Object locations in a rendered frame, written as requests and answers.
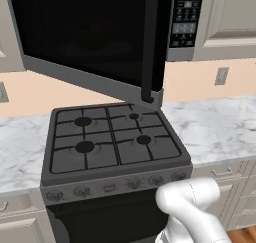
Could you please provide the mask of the black glass microwave door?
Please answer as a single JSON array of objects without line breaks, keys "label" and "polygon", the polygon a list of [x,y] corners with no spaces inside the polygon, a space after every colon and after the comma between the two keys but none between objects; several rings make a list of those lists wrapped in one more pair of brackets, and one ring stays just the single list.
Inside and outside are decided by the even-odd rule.
[{"label": "black glass microwave door", "polygon": [[153,103],[141,99],[146,0],[8,0],[23,66],[157,110],[163,102],[169,3],[158,0]]}]

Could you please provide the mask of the grey microwave oven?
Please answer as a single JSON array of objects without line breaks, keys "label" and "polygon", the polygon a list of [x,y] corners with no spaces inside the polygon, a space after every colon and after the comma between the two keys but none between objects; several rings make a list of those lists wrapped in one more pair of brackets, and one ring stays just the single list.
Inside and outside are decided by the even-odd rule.
[{"label": "grey microwave oven", "polygon": [[168,62],[193,59],[202,0],[173,0]]}]

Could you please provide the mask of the dark grey gas hob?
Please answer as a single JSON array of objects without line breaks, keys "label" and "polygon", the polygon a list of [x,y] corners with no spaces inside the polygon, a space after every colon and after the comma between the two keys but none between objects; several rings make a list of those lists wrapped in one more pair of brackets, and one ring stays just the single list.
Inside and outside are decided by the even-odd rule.
[{"label": "dark grey gas hob", "polygon": [[[151,176],[172,182],[192,173],[191,157],[164,113],[129,103],[56,108],[52,111],[40,190],[47,206],[155,189]],[[137,177],[137,189],[127,186]],[[79,186],[90,194],[77,197]],[[63,199],[47,199],[58,190]]]}]

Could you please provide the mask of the grey stove knob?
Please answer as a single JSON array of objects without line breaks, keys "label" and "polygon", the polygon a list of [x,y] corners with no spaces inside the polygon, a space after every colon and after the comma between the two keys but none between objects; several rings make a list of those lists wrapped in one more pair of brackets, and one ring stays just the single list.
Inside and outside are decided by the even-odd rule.
[{"label": "grey stove knob", "polygon": [[141,180],[137,177],[134,177],[132,179],[129,179],[127,182],[127,186],[131,189],[137,189],[141,185]]},{"label": "grey stove knob", "polygon": [[46,194],[46,197],[50,201],[58,202],[63,199],[63,193],[58,190],[52,190]]},{"label": "grey stove knob", "polygon": [[85,198],[90,194],[90,188],[85,186],[79,186],[74,189],[73,193],[77,197]]},{"label": "grey stove knob", "polygon": [[148,183],[150,185],[160,186],[160,185],[162,185],[164,183],[164,179],[160,175],[155,175],[155,176],[151,176],[148,179]]},{"label": "grey stove knob", "polygon": [[173,181],[180,181],[180,180],[184,180],[186,178],[186,174],[185,173],[181,173],[181,172],[175,172],[172,175],[172,180]]}]

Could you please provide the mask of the beige drawer front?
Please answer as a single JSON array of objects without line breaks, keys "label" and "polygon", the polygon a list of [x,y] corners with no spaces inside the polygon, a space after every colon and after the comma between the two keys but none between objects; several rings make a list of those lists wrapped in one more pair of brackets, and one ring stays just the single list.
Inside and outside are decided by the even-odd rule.
[{"label": "beige drawer front", "polygon": [[[204,167],[194,167],[192,176],[197,177],[211,177],[220,186],[229,184],[245,184],[248,177],[247,161],[237,161],[232,163],[222,163],[218,165],[207,165]],[[227,167],[230,167],[233,171],[231,175],[224,177],[216,177],[211,172],[216,170],[217,172],[224,172]]]},{"label": "beige drawer front", "polygon": [[0,207],[6,201],[8,206],[5,211],[0,212],[0,223],[30,218],[42,220],[47,216],[39,191],[0,194]]}]

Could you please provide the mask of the black oven door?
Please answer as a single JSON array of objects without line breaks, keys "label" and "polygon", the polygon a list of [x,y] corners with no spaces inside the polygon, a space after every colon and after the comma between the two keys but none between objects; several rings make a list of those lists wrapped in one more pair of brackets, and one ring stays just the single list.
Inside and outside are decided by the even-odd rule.
[{"label": "black oven door", "polygon": [[56,243],[153,243],[168,216],[156,190],[47,207]]}]

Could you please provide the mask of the beige base cupboard door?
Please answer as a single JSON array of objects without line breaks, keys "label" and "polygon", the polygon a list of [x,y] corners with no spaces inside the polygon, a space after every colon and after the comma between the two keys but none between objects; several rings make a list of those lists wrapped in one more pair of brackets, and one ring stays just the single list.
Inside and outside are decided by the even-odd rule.
[{"label": "beige base cupboard door", "polygon": [[207,212],[215,215],[224,228],[227,228],[246,182],[246,178],[218,181],[220,197],[207,208]]},{"label": "beige base cupboard door", "polygon": [[56,243],[47,212],[1,218],[0,243]]}]

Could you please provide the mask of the beige base cupboard run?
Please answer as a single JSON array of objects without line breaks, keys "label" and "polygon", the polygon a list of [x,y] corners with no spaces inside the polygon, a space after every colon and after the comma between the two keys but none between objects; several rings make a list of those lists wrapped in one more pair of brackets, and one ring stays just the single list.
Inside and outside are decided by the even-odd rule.
[{"label": "beige base cupboard run", "polygon": [[256,224],[256,161],[239,200],[238,211],[240,217],[237,225],[239,227]]}]

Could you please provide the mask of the grey wall socket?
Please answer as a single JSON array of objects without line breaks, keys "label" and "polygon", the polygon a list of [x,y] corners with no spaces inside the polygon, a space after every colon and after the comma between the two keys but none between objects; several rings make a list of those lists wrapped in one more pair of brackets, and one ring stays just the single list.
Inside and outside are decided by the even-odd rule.
[{"label": "grey wall socket", "polygon": [[8,95],[3,82],[0,82],[0,103],[9,102]]},{"label": "grey wall socket", "polygon": [[217,71],[215,85],[224,85],[226,83],[227,75],[229,68],[228,67],[220,67]]}]

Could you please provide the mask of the beige wall cupboard door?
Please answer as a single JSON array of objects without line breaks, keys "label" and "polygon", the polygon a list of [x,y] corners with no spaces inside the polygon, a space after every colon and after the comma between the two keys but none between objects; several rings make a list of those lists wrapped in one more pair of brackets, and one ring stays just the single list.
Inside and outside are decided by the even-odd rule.
[{"label": "beige wall cupboard door", "polygon": [[194,61],[256,58],[256,0],[203,0]]},{"label": "beige wall cupboard door", "polygon": [[8,0],[0,0],[0,72],[23,70]]}]

